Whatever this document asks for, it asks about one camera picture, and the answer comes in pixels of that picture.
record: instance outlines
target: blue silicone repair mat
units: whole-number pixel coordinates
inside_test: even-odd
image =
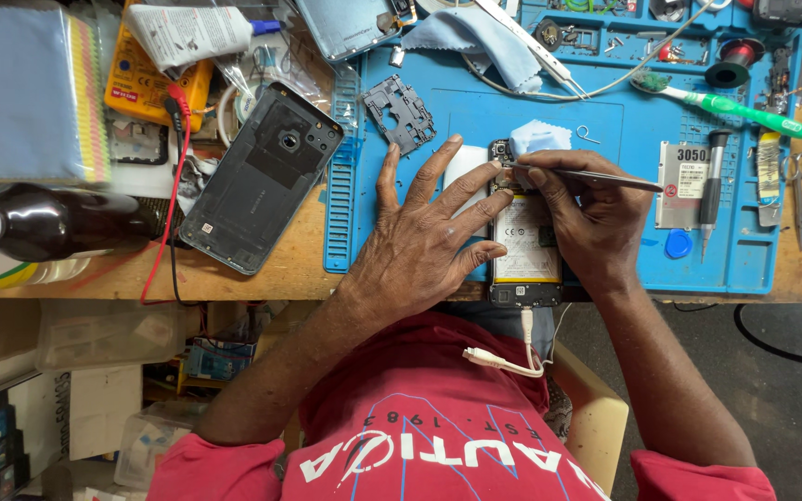
[[[699,92],[715,92],[753,107],[761,93],[768,92],[768,74],[772,52],[787,47],[802,54],[802,30],[771,36],[750,25],[750,13],[733,5],[712,14],[704,13],[674,44],[682,42],[682,59],[696,63],[663,63],[652,61],[653,71],[670,75],[670,85]],[[547,10],[544,3],[526,1],[519,17],[522,25],[533,32],[544,17],[551,17],[560,26],[574,24],[595,31],[592,44],[598,50],[563,46],[555,55],[570,70],[574,80],[592,91],[623,76],[646,54],[646,39],[637,32],[666,30],[672,33],[680,23],[655,20],[647,2],[636,4],[635,17],[615,17],[589,13]],[[624,44],[604,51],[608,40],[619,38]],[[718,59],[721,40],[751,37],[766,45],[763,58],[751,69],[751,80],[731,90],[710,89],[704,80],[707,65]],[[707,51],[707,64],[701,60]],[[589,137],[599,144],[573,135],[574,149],[595,150],[618,163],[625,171],[646,179],[659,179],[660,144],[707,145],[707,133],[715,128],[733,128],[723,165],[723,193],[717,229],[707,246],[707,256],[700,262],[701,239],[698,230],[690,236],[694,242],[691,254],[678,259],[664,255],[669,230],[655,229],[655,208],[652,206],[642,233],[637,270],[642,284],[650,290],[688,290],[697,292],[729,292],[763,294],[772,288],[775,252],[779,227],[763,227],[757,221],[757,170],[748,150],[757,144],[757,126],[740,117],[720,118],[702,109],[685,107],[664,96],[652,96],[622,83],[588,102],[548,102],[547,100],[509,96],[490,88],[470,74],[460,55],[452,51],[407,51],[403,68],[388,64],[390,47],[378,47],[359,56],[354,62],[362,77],[360,84],[340,78],[336,101],[356,106],[358,129],[349,129],[345,149],[337,153],[328,182],[324,268],[343,273],[349,269],[376,218],[376,193],[373,189],[382,167],[388,143],[376,128],[372,117],[360,121],[365,110],[352,93],[360,93],[397,74],[414,88],[432,114],[437,136],[401,159],[397,170],[397,191],[404,199],[407,186],[433,149],[453,133],[463,142],[487,147],[498,138],[533,119],[569,128],[589,128]],[[790,81],[797,81],[799,56],[791,55]],[[498,80],[491,70],[489,77]],[[545,92],[564,95],[556,82],[543,75]],[[789,105],[793,116],[793,103]],[[442,181],[438,182],[437,192]],[[485,280],[486,266],[477,269],[473,280]]]

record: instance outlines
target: red t-shirt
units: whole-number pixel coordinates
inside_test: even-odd
[[[359,346],[299,406],[308,447],[273,473],[284,443],[217,447],[191,434],[148,499],[608,499],[543,422],[542,378],[479,366],[481,347],[521,366],[520,340],[426,312]],[[757,468],[697,467],[637,451],[640,499],[772,500]]]

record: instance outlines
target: hand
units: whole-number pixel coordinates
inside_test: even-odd
[[[626,176],[620,167],[596,152],[543,150],[518,157],[550,206],[556,240],[563,258],[591,295],[628,292],[639,287],[636,254],[652,195],[632,188],[562,178],[563,167]],[[577,205],[575,197],[580,197]]]
[[[499,162],[475,167],[429,203],[436,181],[461,145],[457,134],[441,145],[416,174],[404,205],[398,204],[395,191],[399,149],[395,143],[388,148],[376,181],[376,227],[333,294],[355,304],[354,315],[372,323],[373,332],[435,306],[457,290],[472,270],[506,255],[506,247],[491,241],[460,247],[512,202],[511,191],[495,192],[453,218],[463,203],[500,172]]]

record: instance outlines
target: wooden workbench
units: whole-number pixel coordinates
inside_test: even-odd
[[[796,113],[802,121],[802,109]],[[802,141],[792,142],[792,151],[802,151]],[[342,275],[323,269],[323,222],[325,205],[318,201],[326,185],[308,195],[290,227],[255,276],[244,276],[196,250],[176,250],[179,291],[184,300],[322,300],[330,295]],[[661,293],[656,297],[678,302],[802,302],[802,252],[797,249],[793,191],[786,189],[775,261],[773,290],[765,296],[699,296]],[[82,275],[48,285],[0,290],[0,298],[96,298],[137,299],[156,257],[150,245],[134,256],[94,257]],[[484,283],[466,282],[453,299],[483,299]],[[172,277],[168,252],[148,293],[148,299],[172,299]]]

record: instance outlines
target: floor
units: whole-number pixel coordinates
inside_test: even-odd
[[[707,384],[744,428],[778,498],[802,499],[802,364],[766,353],[742,337],[732,322],[734,305],[692,313],[679,312],[672,304],[658,307]],[[554,311],[557,324],[562,310]],[[745,307],[743,317],[755,336],[802,355],[802,305],[751,305]],[[571,306],[559,339],[628,400],[614,349],[592,303]],[[636,499],[629,451],[641,447],[631,413],[613,499]]]

